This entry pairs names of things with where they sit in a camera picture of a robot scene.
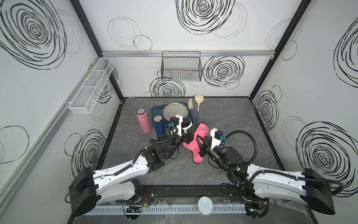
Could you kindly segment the pink microfiber cloth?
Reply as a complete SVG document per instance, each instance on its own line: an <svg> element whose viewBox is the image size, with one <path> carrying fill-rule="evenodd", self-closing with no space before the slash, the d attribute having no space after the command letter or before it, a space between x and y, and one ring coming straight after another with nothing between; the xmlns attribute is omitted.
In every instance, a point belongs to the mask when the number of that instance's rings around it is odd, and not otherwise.
<svg viewBox="0 0 358 224"><path fill-rule="evenodd" d="M202 137L209 135L209 128L205 124L199 123L198 125L199 125L198 129L194 135L195 139L193 141L185 141L182 143L184 148L188 149L189 151L191 151L193 153L193 161L195 163L201 163L203 161L203 158L201 158L199 155L200 149L197 144L196 137L197 137L197 135L200 135Z"/></svg>

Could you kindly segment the white thermos black lid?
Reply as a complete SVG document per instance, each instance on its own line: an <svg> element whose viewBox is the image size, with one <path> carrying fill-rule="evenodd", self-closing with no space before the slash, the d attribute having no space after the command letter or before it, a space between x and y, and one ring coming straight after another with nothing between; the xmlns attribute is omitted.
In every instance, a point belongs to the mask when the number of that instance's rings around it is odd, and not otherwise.
<svg viewBox="0 0 358 224"><path fill-rule="evenodd" d="M188 117L184 117L181 123L182 133L187 133L188 129L193 126L192 121Z"/></svg>

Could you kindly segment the blue thermos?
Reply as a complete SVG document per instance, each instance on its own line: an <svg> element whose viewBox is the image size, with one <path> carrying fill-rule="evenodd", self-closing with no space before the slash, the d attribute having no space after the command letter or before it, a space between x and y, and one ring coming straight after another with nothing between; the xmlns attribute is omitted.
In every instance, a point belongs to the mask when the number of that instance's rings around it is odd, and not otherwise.
<svg viewBox="0 0 358 224"><path fill-rule="evenodd" d="M158 139L166 133L164 119L162 116L157 115L153 118L153 126Z"/></svg>

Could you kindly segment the pink thermos steel lid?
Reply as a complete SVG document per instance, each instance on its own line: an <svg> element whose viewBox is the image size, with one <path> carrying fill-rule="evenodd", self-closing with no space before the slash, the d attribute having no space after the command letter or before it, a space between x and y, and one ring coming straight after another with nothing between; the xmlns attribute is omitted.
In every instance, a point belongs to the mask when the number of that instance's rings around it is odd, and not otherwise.
<svg viewBox="0 0 358 224"><path fill-rule="evenodd" d="M152 126L147 115L145 108L138 108L136 110L136 116L142 128L144 134L149 134L152 131Z"/></svg>

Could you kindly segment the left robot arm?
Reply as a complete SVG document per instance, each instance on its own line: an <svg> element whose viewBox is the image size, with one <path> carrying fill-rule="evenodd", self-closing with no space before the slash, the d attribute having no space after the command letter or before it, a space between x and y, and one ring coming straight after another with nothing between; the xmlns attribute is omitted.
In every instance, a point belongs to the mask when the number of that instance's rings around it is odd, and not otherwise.
<svg viewBox="0 0 358 224"><path fill-rule="evenodd" d="M138 151L133 160L102 170L82 169L69 186L71 215L79 217L109 201L138 200L143 190L136 177L163 167L180 145L195 139L197 128L192 125L183 131L180 126L170 126L169 135L150 139L151 145Z"/></svg>

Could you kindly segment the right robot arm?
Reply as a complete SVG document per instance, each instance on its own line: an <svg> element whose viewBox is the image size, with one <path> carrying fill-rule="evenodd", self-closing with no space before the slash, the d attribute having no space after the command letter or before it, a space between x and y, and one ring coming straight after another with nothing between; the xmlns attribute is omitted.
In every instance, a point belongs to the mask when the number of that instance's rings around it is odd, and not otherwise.
<svg viewBox="0 0 358 224"><path fill-rule="evenodd" d="M252 141L254 153L248 161L243 161L233 147L223 152L225 140L234 134L244 134ZM219 169L226 172L228 180L243 195L249 195L255 200L276 198L295 201L322 214L335 214L333 196L344 190L342 182L325 179L312 169L288 172L253 164L258 146L248 132L236 130L224 136L222 131L214 129L210 135L195 134L193 142L199 147L199 155L209 156Z"/></svg>

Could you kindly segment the grey round plate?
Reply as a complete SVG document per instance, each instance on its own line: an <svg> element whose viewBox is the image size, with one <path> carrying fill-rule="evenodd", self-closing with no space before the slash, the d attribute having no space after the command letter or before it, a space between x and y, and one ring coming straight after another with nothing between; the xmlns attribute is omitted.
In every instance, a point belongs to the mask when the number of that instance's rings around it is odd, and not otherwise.
<svg viewBox="0 0 358 224"><path fill-rule="evenodd" d="M170 118L175 115L180 115L182 117L188 117L187 107L181 103L171 103L164 107L163 117L165 120L169 121Z"/></svg>

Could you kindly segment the teal plastic tray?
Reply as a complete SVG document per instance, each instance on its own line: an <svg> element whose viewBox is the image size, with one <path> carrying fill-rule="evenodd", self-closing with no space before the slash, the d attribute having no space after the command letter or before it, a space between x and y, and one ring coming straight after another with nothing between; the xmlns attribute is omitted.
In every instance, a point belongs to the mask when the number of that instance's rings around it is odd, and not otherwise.
<svg viewBox="0 0 358 224"><path fill-rule="evenodd" d="M183 104L183 105L185 105L185 106L188 108L187 103L185 103L185 102L180 102L180 103ZM166 105L158 105L158 106L152 107L152 109L151 109L152 118L154 118L154 117L157 116L157 115L160 115L160 116L163 117L163 109L164 109L164 107L165 107ZM191 119L189 110L188 110L188 118ZM167 120L164 119L164 124L165 124L165 127L167 127L168 124L169 124L169 121L167 121Z"/></svg>

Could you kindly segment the white round cap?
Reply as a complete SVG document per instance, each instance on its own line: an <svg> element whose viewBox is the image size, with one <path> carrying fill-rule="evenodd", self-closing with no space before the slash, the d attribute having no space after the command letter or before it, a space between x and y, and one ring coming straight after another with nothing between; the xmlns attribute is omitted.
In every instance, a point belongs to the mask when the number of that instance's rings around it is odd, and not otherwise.
<svg viewBox="0 0 358 224"><path fill-rule="evenodd" d="M213 202L209 197L201 197L198 200L198 210L202 215L210 215L213 212Z"/></svg>

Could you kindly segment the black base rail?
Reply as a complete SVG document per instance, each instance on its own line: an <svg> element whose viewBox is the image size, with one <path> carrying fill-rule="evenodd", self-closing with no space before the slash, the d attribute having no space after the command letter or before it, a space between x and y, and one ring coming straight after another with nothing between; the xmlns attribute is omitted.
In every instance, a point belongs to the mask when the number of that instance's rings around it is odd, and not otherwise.
<svg viewBox="0 0 358 224"><path fill-rule="evenodd" d="M139 195L153 202L156 198L200 198L223 197L231 202L263 203L268 198L255 195L251 186L238 187L233 184L219 185L141 185Z"/></svg>

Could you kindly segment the aluminium wall rail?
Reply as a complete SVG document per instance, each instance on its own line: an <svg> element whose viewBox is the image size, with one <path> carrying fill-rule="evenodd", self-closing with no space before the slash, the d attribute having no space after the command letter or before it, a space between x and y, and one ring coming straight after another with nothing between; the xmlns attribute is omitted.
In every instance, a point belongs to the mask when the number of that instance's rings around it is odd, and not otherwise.
<svg viewBox="0 0 358 224"><path fill-rule="evenodd" d="M273 57L274 50L122 50L103 51L103 57Z"/></svg>

